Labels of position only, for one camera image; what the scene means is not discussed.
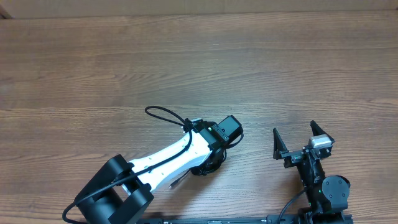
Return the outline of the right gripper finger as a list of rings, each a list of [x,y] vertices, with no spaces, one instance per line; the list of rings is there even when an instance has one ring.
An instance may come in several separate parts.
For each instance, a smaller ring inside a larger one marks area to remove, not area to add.
[[[275,160],[279,160],[282,159],[282,155],[288,153],[289,150],[286,148],[277,128],[273,129],[273,137],[274,137],[273,158]]]
[[[332,143],[335,142],[335,140],[327,132],[325,132],[321,127],[319,127],[319,125],[314,120],[311,120],[310,127],[312,129],[313,136],[326,135],[329,137],[329,139]]]

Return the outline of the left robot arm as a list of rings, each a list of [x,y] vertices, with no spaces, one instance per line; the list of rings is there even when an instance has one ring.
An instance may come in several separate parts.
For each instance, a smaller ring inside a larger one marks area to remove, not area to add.
[[[220,123],[186,120],[183,138],[155,154],[125,160],[112,157],[75,197],[88,223],[137,223],[154,199],[154,191],[180,173],[206,175],[217,170],[224,152],[242,136],[232,115]]]

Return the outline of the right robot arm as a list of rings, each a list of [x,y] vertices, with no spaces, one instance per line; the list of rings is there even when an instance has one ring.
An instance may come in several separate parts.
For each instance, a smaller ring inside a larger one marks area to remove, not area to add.
[[[312,120],[313,136],[299,151],[289,151],[278,130],[273,129],[275,160],[282,159],[284,167],[296,167],[303,185],[284,206],[279,215],[274,215],[276,223],[353,223],[351,215],[345,215],[351,184],[341,175],[326,176],[321,161],[331,156],[335,140]],[[305,194],[308,207],[298,210],[296,215],[287,215],[287,209]]]

